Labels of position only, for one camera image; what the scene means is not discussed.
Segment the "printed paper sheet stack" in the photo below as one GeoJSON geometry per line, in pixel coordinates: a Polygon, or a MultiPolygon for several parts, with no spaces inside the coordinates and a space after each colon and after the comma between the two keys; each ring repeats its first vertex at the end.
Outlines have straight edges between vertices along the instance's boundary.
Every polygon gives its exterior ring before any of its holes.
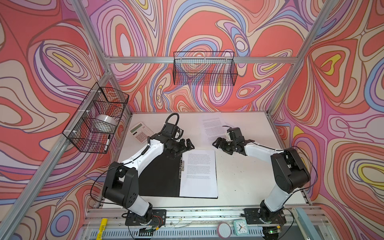
{"type": "Polygon", "coordinates": [[[179,196],[218,198],[215,151],[192,150],[183,153],[179,196]]]}

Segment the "red folder black inside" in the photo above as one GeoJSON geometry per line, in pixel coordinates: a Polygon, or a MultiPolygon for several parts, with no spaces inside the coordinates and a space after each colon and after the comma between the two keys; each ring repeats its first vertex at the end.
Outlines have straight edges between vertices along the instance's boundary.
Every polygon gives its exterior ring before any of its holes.
{"type": "Polygon", "coordinates": [[[172,159],[162,154],[155,158],[139,176],[139,194],[146,197],[184,198],[179,196],[182,155],[172,159]]]}

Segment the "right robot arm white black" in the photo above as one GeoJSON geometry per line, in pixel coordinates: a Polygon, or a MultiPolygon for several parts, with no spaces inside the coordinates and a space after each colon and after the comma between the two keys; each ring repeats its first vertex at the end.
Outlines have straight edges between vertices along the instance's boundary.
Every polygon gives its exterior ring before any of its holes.
{"type": "Polygon", "coordinates": [[[276,184],[256,213],[261,222],[269,224],[277,218],[292,194],[310,182],[311,175],[295,148],[273,149],[246,140],[240,128],[229,128],[227,137],[217,138],[212,145],[229,155],[239,153],[272,165],[276,184]]]}

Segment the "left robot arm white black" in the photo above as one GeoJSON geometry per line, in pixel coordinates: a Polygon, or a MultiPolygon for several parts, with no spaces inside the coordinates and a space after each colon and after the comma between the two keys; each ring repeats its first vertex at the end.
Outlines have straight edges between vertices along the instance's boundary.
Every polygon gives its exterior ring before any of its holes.
{"type": "Polygon", "coordinates": [[[144,222],[153,216],[152,204],[139,195],[139,176],[144,169],[163,153],[172,158],[193,150],[190,139],[182,139],[183,130],[177,125],[165,123],[162,130],[147,139],[147,144],[129,159],[110,164],[102,190],[102,196],[136,214],[144,222]]]}

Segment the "metal folder clip mechanism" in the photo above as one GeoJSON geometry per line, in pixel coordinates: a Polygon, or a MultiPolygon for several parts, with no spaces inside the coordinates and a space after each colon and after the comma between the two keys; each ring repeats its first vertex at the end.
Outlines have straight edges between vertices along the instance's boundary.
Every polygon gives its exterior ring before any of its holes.
{"type": "Polygon", "coordinates": [[[183,158],[181,157],[180,164],[179,164],[179,180],[182,179],[182,173],[184,171],[184,165],[185,165],[185,162],[184,162],[183,158]]]}

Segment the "pink desk calculator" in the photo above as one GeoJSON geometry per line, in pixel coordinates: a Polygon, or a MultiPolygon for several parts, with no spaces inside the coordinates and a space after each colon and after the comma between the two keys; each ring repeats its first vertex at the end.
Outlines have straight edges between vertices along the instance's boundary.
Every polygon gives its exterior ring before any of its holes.
{"type": "Polygon", "coordinates": [[[130,129],[131,135],[141,144],[146,143],[148,137],[151,137],[154,132],[149,129],[144,123],[139,122],[130,129]]]}

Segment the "white tape roll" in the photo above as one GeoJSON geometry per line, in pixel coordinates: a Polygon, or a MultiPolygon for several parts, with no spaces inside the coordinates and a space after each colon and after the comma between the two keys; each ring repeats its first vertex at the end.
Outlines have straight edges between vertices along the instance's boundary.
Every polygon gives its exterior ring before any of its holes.
{"type": "Polygon", "coordinates": [[[111,117],[111,116],[108,116],[108,115],[104,115],[104,114],[100,114],[96,117],[97,120],[103,122],[103,123],[106,123],[106,124],[110,124],[110,125],[113,125],[113,126],[117,126],[118,123],[117,121],[115,120],[115,118],[111,117]]]}

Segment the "small teal alarm clock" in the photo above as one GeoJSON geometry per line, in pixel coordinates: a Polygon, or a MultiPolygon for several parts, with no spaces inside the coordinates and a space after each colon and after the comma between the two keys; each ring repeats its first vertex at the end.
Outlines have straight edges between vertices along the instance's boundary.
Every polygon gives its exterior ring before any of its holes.
{"type": "Polygon", "coordinates": [[[245,219],[234,220],[233,224],[236,236],[243,236],[249,234],[248,224],[245,219]]]}

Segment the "round pink white disc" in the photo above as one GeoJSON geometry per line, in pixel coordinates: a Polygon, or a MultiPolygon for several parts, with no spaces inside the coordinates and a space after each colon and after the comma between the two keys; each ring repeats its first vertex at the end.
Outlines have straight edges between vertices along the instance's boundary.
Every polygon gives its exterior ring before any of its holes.
{"type": "Polygon", "coordinates": [[[221,239],[225,240],[232,235],[232,229],[227,223],[219,223],[217,227],[217,234],[221,239]]]}

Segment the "light blue bar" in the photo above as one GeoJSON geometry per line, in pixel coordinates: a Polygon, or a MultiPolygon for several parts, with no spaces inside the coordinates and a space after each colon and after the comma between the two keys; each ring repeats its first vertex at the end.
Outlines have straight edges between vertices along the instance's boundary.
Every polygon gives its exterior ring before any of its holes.
{"type": "Polygon", "coordinates": [[[303,208],[292,208],[292,213],[305,240],[322,239],[303,208]]]}

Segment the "yellow marker pen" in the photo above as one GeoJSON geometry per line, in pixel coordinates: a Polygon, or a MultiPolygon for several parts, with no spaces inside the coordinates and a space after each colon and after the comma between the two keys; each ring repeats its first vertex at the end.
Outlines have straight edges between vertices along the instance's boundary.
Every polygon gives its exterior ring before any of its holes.
{"type": "Polygon", "coordinates": [[[100,227],[99,227],[99,231],[98,231],[96,240],[102,240],[103,239],[104,232],[105,232],[106,227],[107,227],[107,223],[108,223],[108,219],[107,218],[103,218],[101,220],[101,224],[100,224],[100,227]]]}

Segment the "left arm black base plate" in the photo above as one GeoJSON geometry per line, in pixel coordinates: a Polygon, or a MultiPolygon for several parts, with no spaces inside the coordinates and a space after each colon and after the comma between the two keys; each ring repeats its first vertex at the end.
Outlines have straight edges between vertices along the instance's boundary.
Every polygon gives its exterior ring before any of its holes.
{"type": "Polygon", "coordinates": [[[140,216],[132,211],[126,215],[126,226],[152,226],[161,227],[166,223],[167,210],[149,209],[144,216],[140,216]]]}

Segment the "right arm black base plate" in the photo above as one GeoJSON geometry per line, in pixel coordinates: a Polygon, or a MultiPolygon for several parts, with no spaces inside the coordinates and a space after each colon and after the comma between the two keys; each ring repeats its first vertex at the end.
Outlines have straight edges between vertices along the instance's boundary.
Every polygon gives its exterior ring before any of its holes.
{"type": "Polygon", "coordinates": [[[283,210],[270,212],[268,208],[247,208],[241,214],[247,221],[247,224],[267,224],[267,225],[284,225],[287,223],[283,210]]]}

